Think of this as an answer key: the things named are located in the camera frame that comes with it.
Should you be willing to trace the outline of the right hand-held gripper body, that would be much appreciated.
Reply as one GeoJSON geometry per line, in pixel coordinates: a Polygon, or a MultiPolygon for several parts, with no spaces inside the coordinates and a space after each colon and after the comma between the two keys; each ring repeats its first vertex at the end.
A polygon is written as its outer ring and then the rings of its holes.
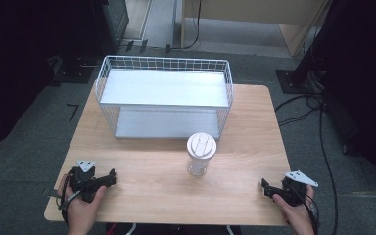
{"type": "Polygon", "coordinates": [[[318,187],[316,181],[299,170],[286,172],[281,183],[281,188],[268,187],[268,197],[272,198],[274,195],[279,195],[292,207],[301,205],[305,201],[307,185],[318,187]]]}

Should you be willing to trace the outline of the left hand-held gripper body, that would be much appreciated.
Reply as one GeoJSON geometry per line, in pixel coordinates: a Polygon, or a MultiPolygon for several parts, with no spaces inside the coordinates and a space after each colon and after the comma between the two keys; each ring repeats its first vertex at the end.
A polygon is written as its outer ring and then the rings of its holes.
{"type": "Polygon", "coordinates": [[[73,194],[68,197],[68,201],[72,201],[75,197],[81,196],[82,200],[91,203],[94,200],[96,192],[100,187],[110,186],[110,176],[106,175],[100,178],[95,177],[95,162],[77,160],[77,166],[70,171],[72,177],[69,184],[73,194]]]}

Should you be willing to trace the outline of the clear jar with white lid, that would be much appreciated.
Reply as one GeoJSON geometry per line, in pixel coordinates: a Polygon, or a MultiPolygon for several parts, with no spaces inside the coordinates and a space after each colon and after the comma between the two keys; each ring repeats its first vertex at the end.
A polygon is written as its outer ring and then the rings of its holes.
{"type": "Polygon", "coordinates": [[[187,170],[195,176],[207,172],[210,160],[216,153],[216,141],[207,133],[195,133],[187,141],[186,148],[189,156],[187,170]]]}

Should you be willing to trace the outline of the white wire shelf rack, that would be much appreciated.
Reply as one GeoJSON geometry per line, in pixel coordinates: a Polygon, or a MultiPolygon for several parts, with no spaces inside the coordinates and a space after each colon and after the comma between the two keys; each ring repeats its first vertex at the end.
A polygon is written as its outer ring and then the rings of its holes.
{"type": "Polygon", "coordinates": [[[107,56],[95,95],[115,138],[218,139],[234,85],[226,60],[107,56]]]}

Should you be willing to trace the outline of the person's right hand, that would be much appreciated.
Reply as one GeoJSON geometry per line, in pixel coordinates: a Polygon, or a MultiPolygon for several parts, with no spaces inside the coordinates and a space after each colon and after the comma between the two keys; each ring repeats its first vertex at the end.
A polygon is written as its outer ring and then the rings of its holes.
{"type": "Polygon", "coordinates": [[[305,201],[305,206],[299,205],[292,207],[286,203],[281,196],[274,194],[272,197],[272,200],[282,210],[284,220],[290,224],[293,235],[315,235],[307,210],[311,204],[310,199],[314,196],[314,190],[310,185],[307,185],[306,192],[308,199],[305,201]]]}

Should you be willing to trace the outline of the person's left hand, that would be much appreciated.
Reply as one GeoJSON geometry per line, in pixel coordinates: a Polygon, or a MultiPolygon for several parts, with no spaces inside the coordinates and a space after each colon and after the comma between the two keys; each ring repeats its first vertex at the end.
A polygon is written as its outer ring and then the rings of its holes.
{"type": "Polygon", "coordinates": [[[76,197],[67,206],[68,235],[88,235],[95,224],[96,215],[107,188],[98,189],[91,203],[76,197]]]}

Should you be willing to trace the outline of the wooden table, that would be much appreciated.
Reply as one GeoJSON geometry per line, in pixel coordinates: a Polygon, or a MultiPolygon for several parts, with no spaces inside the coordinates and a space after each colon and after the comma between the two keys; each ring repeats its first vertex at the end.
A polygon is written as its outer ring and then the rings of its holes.
{"type": "Polygon", "coordinates": [[[79,160],[96,174],[117,172],[97,218],[104,222],[172,224],[282,224],[280,209],[260,181],[279,184],[289,163],[272,100],[263,85],[237,84],[234,101],[205,175],[188,173],[180,139],[116,139],[94,95],[86,101],[61,167],[79,160]]]}

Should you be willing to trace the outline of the black stand base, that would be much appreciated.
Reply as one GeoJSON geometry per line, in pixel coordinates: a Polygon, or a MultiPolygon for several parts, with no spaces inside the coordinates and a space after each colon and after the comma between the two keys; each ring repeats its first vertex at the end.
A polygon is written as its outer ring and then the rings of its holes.
{"type": "Polygon", "coordinates": [[[320,94],[322,90],[309,77],[294,70],[277,70],[276,76],[281,90],[286,94],[320,94]]]}

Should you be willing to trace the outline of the dark equipment box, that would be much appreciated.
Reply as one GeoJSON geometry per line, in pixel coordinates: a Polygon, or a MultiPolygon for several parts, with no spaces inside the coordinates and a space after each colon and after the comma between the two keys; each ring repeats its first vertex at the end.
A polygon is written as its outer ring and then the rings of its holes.
{"type": "Polygon", "coordinates": [[[129,23],[125,0],[90,0],[104,54],[115,54],[129,23]]]}

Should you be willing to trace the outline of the beige wooden cabinet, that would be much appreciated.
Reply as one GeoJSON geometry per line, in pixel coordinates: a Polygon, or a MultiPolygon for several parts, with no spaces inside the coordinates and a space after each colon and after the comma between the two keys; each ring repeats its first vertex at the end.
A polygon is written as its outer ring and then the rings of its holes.
{"type": "Polygon", "coordinates": [[[182,0],[181,43],[199,39],[205,48],[242,52],[283,47],[301,53],[312,28],[328,11],[331,0],[182,0]]]}

